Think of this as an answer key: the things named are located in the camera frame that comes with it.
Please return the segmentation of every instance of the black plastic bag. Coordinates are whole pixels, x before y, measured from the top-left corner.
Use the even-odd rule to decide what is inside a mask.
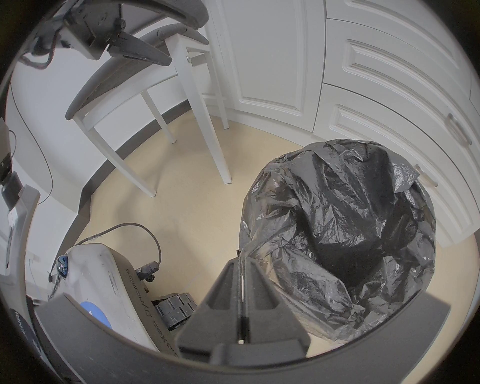
[[[374,142],[333,140],[283,155],[245,198],[240,251],[307,331],[353,340],[433,275],[435,218],[418,176]]]

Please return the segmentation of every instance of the chair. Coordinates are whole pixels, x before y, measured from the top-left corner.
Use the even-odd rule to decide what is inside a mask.
[[[175,143],[176,140],[168,130],[168,126],[149,95],[148,89],[178,76],[220,176],[225,184],[230,184],[232,182],[230,172],[205,101],[195,84],[191,59],[188,56],[190,52],[198,52],[205,56],[220,108],[223,127],[228,129],[227,113],[208,40],[198,31],[182,24],[163,26],[143,36],[141,40],[169,54],[172,57],[172,64],[168,67],[162,67],[146,61],[131,60],[124,57],[110,59],[83,86],[70,104],[65,118],[74,120],[92,144],[126,178],[148,196],[154,197],[156,191],[151,189],[142,178],[126,165],[98,133],[95,126],[116,108],[141,94],[168,140],[172,144]]]

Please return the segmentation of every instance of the floor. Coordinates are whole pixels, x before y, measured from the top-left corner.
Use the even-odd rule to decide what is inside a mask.
[[[189,292],[205,297],[225,263],[236,257],[243,199],[258,173],[272,159],[300,147],[269,133],[230,122],[223,130],[212,117],[233,183],[224,185],[192,112],[169,124],[175,144],[158,132],[126,160],[152,187],[147,197],[114,171],[92,198],[91,221],[80,240],[118,223],[148,227],[162,247],[162,264],[150,294]],[[156,260],[156,246],[140,228],[121,228],[100,240],[137,268]],[[430,350],[404,383],[417,383],[446,353],[467,315],[480,270],[474,237],[448,249],[438,247],[428,291],[448,302],[451,313]],[[308,356],[338,344],[312,337]]]

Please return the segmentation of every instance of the cable connector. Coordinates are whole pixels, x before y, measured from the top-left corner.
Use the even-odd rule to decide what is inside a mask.
[[[155,279],[153,274],[158,272],[159,269],[160,265],[156,261],[152,261],[149,264],[145,264],[141,268],[135,269],[135,272],[140,280],[146,280],[147,282],[151,283]]]

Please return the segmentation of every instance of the metal handle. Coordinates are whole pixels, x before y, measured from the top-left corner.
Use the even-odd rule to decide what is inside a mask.
[[[438,183],[433,180],[429,175],[425,173],[425,171],[420,167],[420,165],[414,166],[414,169],[420,174],[421,177],[423,177],[429,184],[431,184],[433,187],[437,188]]]
[[[472,139],[470,139],[469,135],[465,132],[465,129],[463,128],[462,124],[456,119],[454,115],[451,113],[448,114],[447,116],[447,126],[456,128],[455,133],[458,134],[460,132],[460,135],[462,136],[463,140],[465,140],[465,143],[468,145],[472,145]]]

